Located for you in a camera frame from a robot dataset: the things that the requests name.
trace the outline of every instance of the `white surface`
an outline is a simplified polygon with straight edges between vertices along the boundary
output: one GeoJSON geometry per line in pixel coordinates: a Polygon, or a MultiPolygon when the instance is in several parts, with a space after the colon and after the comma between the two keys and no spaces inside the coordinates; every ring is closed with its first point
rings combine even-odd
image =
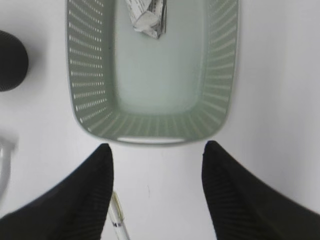
{"type": "MultiPolygon", "coordinates": [[[[319,0],[242,1],[238,79],[229,118],[213,137],[263,181],[317,213],[319,12],[319,0]]],[[[25,82],[0,93],[0,129],[19,137],[3,216],[56,185],[102,141],[73,117],[65,1],[0,0],[0,29],[19,37],[31,58],[25,82]]],[[[205,141],[110,146],[132,240],[215,239],[201,183],[205,141]]],[[[116,239],[109,222],[103,239],[116,239]]]]}

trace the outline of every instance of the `black speaker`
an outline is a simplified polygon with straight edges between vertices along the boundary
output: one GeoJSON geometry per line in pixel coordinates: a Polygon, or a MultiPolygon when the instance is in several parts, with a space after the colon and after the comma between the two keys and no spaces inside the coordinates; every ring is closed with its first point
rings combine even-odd
{"type": "Polygon", "coordinates": [[[19,86],[27,75],[29,58],[22,42],[0,30],[0,92],[19,86]]]}

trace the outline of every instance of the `green basket tray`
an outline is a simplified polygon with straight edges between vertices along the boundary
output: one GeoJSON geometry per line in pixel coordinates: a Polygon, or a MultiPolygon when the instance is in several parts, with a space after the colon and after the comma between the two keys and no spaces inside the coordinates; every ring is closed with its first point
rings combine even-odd
{"type": "Polygon", "coordinates": [[[238,0],[167,0],[167,32],[133,30],[125,0],[67,0],[74,114],[94,136],[173,144],[224,124],[236,67],[238,0]]]}

